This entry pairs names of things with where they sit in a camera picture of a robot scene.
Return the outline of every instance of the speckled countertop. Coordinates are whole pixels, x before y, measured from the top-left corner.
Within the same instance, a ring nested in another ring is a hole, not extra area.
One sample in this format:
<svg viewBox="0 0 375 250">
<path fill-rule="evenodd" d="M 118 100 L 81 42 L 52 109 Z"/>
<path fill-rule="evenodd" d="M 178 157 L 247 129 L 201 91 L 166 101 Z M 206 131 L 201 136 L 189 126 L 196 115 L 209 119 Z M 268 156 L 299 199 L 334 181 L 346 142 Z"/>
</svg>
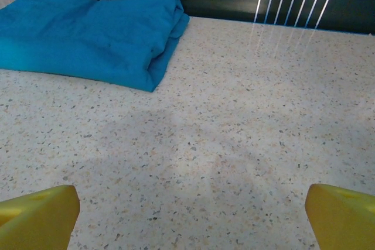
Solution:
<svg viewBox="0 0 375 250">
<path fill-rule="evenodd" d="M 75 185 L 69 249 L 318 249 L 312 183 L 375 194 L 374 52 L 192 18 L 152 94 L 0 70 L 0 199 Z"/>
</svg>

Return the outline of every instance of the blue cloth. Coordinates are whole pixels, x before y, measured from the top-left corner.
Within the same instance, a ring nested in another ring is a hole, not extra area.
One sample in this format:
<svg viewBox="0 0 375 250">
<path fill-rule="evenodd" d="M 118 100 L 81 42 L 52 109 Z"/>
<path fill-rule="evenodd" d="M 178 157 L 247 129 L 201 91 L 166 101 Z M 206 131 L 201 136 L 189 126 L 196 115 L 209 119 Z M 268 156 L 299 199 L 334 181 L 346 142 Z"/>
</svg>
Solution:
<svg viewBox="0 0 375 250">
<path fill-rule="evenodd" d="M 0 69 L 153 92 L 188 22 L 180 0 L 16 0 L 0 9 Z"/>
</svg>

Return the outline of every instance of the blue towel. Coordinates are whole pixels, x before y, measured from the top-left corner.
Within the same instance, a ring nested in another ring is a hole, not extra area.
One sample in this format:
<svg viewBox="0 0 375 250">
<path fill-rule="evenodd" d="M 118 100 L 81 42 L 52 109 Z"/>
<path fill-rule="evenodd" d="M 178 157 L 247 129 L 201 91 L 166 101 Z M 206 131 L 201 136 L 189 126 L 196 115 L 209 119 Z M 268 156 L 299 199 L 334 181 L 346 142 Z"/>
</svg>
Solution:
<svg viewBox="0 0 375 250">
<path fill-rule="evenodd" d="M 0 9 L 0 69 L 153 92 L 188 22 L 180 0 L 16 0 Z"/>
</svg>

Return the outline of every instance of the folded towel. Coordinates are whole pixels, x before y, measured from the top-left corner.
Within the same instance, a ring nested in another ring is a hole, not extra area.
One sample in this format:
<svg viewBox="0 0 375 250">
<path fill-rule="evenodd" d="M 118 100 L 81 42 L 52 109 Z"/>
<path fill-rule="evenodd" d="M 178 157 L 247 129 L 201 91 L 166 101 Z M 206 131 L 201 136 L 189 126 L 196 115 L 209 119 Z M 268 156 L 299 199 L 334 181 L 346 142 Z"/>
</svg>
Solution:
<svg viewBox="0 0 375 250">
<path fill-rule="evenodd" d="M 153 92 L 188 22 L 180 0 L 16 0 L 0 10 L 0 69 Z"/>
</svg>

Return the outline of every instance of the terrazzo surface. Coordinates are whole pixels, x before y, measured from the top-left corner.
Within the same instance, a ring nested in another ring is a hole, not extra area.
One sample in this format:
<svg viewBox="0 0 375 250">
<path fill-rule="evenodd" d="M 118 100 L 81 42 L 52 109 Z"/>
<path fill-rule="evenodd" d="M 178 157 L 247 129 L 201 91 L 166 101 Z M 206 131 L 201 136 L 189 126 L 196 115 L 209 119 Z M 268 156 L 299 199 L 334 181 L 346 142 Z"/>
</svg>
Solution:
<svg viewBox="0 0 375 250">
<path fill-rule="evenodd" d="M 318 249 L 312 183 L 375 194 L 374 52 L 192 18 L 152 94 L 0 70 L 0 200 L 75 185 L 69 249 Z"/>
</svg>

